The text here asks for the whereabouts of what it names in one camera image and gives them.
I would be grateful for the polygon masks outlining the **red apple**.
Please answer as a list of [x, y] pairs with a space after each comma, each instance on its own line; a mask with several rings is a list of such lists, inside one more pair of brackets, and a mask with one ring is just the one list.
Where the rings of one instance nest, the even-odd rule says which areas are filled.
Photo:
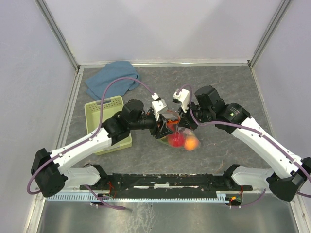
[[168, 135], [168, 143], [172, 147], [182, 147], [185, 142], [185, 137], [181, 133], [173, 133]]

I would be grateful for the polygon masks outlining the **clear zip top bag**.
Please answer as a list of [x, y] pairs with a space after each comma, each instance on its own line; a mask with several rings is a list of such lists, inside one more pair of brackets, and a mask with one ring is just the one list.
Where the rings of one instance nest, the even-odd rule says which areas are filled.
[[194, 131], [179, 125], [181, 118], [178, 112], [167, 110], [161, 116], [166, 120], [165, 127], [168, 129], [168, 134], [157, 139], [159, 142], [187, 151], [196, 150], [200, 146]]

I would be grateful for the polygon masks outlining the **orange peach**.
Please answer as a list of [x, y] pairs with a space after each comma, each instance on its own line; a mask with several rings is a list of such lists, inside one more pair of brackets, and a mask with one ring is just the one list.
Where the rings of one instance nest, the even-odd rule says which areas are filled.
[[188, 151], [192, 151], [197, 149], [200, 142], [199, 140], [194, 136], [187, 136], [184, 142], [184, 149]]

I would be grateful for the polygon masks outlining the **red pepper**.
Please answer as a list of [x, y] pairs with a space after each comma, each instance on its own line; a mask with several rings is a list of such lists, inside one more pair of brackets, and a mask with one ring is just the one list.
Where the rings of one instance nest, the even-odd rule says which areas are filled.
[[170, 129], [173, 133], [176, 132], [176, 125], [175, 124], [167, 124], [167, 128]]

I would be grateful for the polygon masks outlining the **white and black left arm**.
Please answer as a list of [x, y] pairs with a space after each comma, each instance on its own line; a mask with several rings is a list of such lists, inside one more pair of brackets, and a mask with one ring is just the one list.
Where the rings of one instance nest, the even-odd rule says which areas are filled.
[[149, 130], [155, 139], [162, 139], [173, 133], [173, 125], [179, 120], [178, 113], [168, 110], [164, 100], [154, 101], [148, 112], [144, 111], [141, 101], [129, 100], [121, 111], [101, 122], [99, 128], [90, 134], [59, 149], [38, 150], [31, 168], [31, 181], [36, 182], [44, 197], [51, 197], [72, 186], [92, 185], [103, 189], [107, 185], [107, 177], [99, 166], [74, 168], [74, 165], [101, 149], [119, 143], [132, 130]]

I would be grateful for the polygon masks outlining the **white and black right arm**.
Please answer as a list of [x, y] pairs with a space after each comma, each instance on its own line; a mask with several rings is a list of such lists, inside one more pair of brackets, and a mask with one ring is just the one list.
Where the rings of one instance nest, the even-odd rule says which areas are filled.
[[300, 189], [311, 179], [311, 159], [301, 158], [290, 152], [270, 136], [237, 103], [226, 104], [212, 86], [204, 86], [192, 92], [186, 84], [173, 95], [181, 104], [181, 124], [191, 129], [214, 125], [249, 146], [268, 165], [269, 169], [247, 168], [232, 165], [223, 184], [229, 190], [249, 185], [268, 189], [279, 199], [290, 202], [300, 194]]

